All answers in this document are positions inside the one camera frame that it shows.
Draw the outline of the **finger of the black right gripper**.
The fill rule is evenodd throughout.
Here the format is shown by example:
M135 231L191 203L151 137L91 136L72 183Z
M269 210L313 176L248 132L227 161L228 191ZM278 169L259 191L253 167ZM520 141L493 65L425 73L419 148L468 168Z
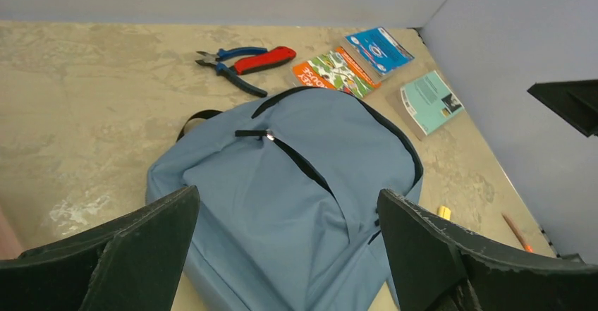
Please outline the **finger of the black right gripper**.
M597 79L535 83L527 92L585 137L597 136Z

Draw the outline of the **blue student backpack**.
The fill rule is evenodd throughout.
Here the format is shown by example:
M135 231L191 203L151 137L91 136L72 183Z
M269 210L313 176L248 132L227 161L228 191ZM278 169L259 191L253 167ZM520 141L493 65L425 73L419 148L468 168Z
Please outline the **blue student backpack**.
M391 270L377 198L418 202L408 137L362 100L295 87L200 123L151 165L146 201L195 186L184 271L210 310L366 310Z

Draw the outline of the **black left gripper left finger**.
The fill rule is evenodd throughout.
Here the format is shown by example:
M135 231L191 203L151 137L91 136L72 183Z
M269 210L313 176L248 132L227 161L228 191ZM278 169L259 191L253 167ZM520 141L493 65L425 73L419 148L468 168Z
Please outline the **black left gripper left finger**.
M1 261L2 310L170 310L200 196L185 187Z

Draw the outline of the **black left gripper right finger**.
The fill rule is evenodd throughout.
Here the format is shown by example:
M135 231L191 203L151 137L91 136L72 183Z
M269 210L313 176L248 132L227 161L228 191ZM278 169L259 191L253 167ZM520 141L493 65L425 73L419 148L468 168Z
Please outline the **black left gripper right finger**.
M391 190L377 211L401 310L596 310L597 267L525 252Z

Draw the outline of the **orange pencil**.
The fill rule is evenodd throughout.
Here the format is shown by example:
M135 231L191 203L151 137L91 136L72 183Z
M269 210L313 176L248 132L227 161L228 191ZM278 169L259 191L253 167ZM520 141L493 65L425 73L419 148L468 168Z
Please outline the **orange pencil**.
M522 246L523 250L526 251L526 252L529 252L529 253L533 253L534 250L533 250L532 246L526 241L523 233L516 226L516 224L512 220L512 218L510 218L509 215L507 215L506 213L502 213L501 215L502 215L504 221L507 223L507 225L510 228L510 230L513 232L513 235L516 237L516 239L518 240L518 242Z

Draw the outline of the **yellow highlighter marker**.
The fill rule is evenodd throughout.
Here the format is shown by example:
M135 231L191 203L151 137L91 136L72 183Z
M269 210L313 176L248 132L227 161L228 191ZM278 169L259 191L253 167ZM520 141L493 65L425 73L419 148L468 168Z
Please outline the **yellow highlighter marker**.
M447 206L441 205L437 210L437 215L443 219L450 221L452 211Z

